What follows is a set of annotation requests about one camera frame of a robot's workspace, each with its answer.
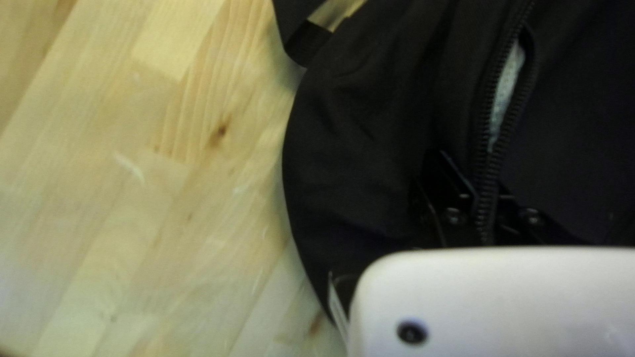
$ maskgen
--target light wood grain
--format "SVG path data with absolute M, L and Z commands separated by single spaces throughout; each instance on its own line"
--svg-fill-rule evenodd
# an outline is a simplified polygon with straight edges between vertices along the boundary
M 0 354 L 343 356 L 290 239 L 270 1 L 0 10 Z

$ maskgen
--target zipper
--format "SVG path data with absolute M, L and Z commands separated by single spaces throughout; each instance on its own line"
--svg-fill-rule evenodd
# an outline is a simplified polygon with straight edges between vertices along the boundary
M 500 175 L 502 160 L 507 153 L 509 141 L 514 133 L 516 123 L 522 115 L 525 103 L 527 102 L 529 94 L 533 89 L 537 76 L 535 66 L 529 63 L 531 61 L 529 56 L 527 56 L 527 60 L 524 64 L 524 66 L 528 66 L 526 68 L 529 68 L 528 76 L 523 76 L 523 80 L 521 82 L 521 76 L 525 72 L 524 69 L 521 70 L 516 88 L 514 89 L 514 94 L 509 102 L 509 106 L 507 107 L 503 122 L 500 126 L 498 140 L 495 142 L 492 152 L 489 153 L 488 143 L 490 140 L 490 117 L 492 107 L 494 104 L 498 81 L 502 75 L 507 58 L 509 57 L 516 39 L 525 27 L 525 21 L 529 17 L 534 4 L 535 0 L 529 0 L 525 4 L 525 7 L 519 13 L 515 26 L 507 35 L 507 41 L 495 61 L 493 70 L 484 81 L 484 106 L 476 118 L 477 141 L 476 155 L 474 157 L 474 183 L 478 195 L 473 212 L 476 231 L 482 245 L 495 244 L 493 223 L 498 201 L 498 176 Z

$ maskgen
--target white plastic object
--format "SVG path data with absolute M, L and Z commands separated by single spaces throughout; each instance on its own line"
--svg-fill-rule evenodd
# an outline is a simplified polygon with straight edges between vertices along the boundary
M 348 327 L 349 357 L 634 357 L 635 250 L 395 253 L 362 275 Z

